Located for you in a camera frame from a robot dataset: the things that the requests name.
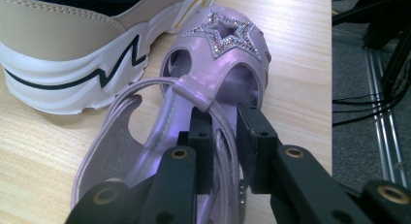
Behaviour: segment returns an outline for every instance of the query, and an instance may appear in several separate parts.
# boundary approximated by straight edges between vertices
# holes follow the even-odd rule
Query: beige leather panel
[[[0,0],[0,22],[4,45],[51,61],[83,57],[125,31],[108,16],[34,0]]]
[[[165,7],[181,1],[183,0],[142,0],[129,11],[113,18],[121,22],[124,27],[130,28],[136,22],[149,21]]]

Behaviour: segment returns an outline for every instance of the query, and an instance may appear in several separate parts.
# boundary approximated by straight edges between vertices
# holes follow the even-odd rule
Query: light wood surface
[[[263,112],[284,144],[310,150],[332,168],[331,0],[216,0],[251,18],[265,33],[272,61]],[[144,77],[156,77],[174,35],[151,48]],[[107,109],[59,116],[33,110],[13,95],[0,72],[1,223],[63,223],[82,157],[100,131]],[[143,94],[131,128],[146,135],[162,95]],[[248,196],[246,223],[275,223],[269,197]]]

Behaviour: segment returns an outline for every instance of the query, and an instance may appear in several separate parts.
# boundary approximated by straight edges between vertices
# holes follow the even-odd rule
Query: sneaker
[[[49,113],[100,109],[148,63],[150,45],[213,0],[0,0],[0,64],[12,94]]]

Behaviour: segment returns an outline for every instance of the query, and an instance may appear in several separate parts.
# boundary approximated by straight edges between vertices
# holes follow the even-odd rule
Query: star
[[[255,25],[210,11],[208,21],[184,33],[183,36],[200,36],[208,39],[214,59],[232,48],[240,48],[261,60],[250,38]]]

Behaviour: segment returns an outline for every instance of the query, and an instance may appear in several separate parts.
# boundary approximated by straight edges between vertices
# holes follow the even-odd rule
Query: purple sandal
[[[246,16],[215,5],[198,11],[166,56],[161,78],[132,84],[111,104],[79,168],[72,205],[105,180],[121,179],[132,187],[154,175],[163,152],[176,145],[180,131],[189,129],[190,113],[197,107],[212,116],[218,178],[208,195],[198,196],[197,223],[239,223],[236,106],[247,102],[261,107],[269,62],[263,32]],[[142,102],[135,93],[153,84],[162,85],[164,100],[150,136],[140,144],[129,132],[129,119]]]

